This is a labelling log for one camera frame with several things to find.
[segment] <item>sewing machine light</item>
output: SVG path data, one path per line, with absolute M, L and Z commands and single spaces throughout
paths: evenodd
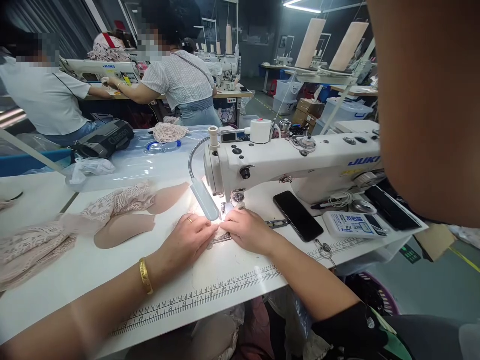
M 200 207 L 203 210 L 206 218 L 210 221 L 217 220 L 220 217 L 220 210 L 217 204 L 215 204 L 215 201 L 212 198 L 210 191 L 208 191 L 207 186 L 203 181 L 197 179 L 196 177 L 191 179 L 191 182 L 192 185 L 190 188 L 200 204 Z

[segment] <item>yellow floor line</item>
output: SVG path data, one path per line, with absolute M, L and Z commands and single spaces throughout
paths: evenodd
M 258 100 L 256 97 L 254 97 L 254 99 L 257 100 L 257 101 L 258 101 L 260 104 L 262 104 L 264 107 L 266 107 L 268 110 L 270 110 L 272 113 L 274 113 L 275 115 L 277 115 L 277 114 L 275 113 L 275 111 L 273 111 L 273 109 L 272 109 L 271 107 L 265 105 L 263 102 L 261 102 L 260 100 Z
M 457 254 L 460 259 L 462 259 L 464 262 L 466 262 L 468 265 L 470 265 L 472 268 L 474 268 L 476 271 L 480 273 L 480 267 L 475 265 L 473 262 L 471 262 L 469 259 L 467 259 L 460 251 L 457 249 L 450 247 L 450 250 L 454 253 Z

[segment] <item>ruler markings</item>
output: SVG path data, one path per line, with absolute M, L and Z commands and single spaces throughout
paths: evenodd
M 366 241 L 360 238 L 345 238 L 331 245 L 333 254 L 355 247 Z M 308 255 L 320 262 L 324 258 L 319 250 L 313 250 Z M 166 301 L 160 301 L 155 305 L 146 306 L 133 312 L 129 319 L 124 321 L 110 336 L 116 337 L 129 331 L 138 329 L 144 325 L 152 324 L 170 316 L 207 304 L 222 297 L 234 294 L 260 283 L 281 277 L 282 274 L 274 265 L 266 266 L 258 271 L 250 271 L 245 274 L 234 276 L 228 280 L 220 281 L 200 290 L 181 294 Z

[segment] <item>black smartphone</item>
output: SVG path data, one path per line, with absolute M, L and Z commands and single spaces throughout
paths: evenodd
M 290 221 L 304 242 L 309 243 L 324 233 L 324 229 L 291 191 L 275 195 L 273 202 Z

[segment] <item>woman's hand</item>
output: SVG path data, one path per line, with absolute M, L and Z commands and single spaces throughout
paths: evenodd
M 104 83 L 107 84 L 109 87 L 111 87 L 112 89 L 114 90 L 119 90 L 119 84 L 120 83 L 123 83 L 122 80 L 120 80 L 119 78 L 116 78 L 116 77 L 109 77 L 108 78 L 108 82 L 107 83 Z
M 274 247 L 284 238 L 273 231 L 265 221 L 250 210 L 233 209 L 220 227 L 243 249 L 269 257 Z
M 146 259 L 153 288 L 166 284 L 193 265 L 207 249 L 218 228 L 204 216 L 183 215 L 160 249 Z

